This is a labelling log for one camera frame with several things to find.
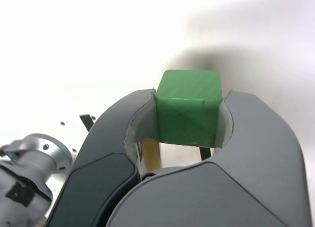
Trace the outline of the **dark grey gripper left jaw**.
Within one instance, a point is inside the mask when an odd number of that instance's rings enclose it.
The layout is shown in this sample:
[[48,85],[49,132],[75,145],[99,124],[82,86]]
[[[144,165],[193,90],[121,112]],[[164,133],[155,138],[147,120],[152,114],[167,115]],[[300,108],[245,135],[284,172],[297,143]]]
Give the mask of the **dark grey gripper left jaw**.
[[135,91],[94,123],[46,225],[104,227],[141,177],[161,168],[155,90]]

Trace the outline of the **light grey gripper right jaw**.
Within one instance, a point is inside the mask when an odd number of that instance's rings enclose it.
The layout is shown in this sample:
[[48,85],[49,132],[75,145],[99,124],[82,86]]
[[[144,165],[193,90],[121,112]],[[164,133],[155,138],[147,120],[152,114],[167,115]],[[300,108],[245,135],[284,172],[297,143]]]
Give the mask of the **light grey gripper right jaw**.
[[258,97],[231,91],[219,108],[214,156],[133,188],[109,227],[307,227],[300,144]]

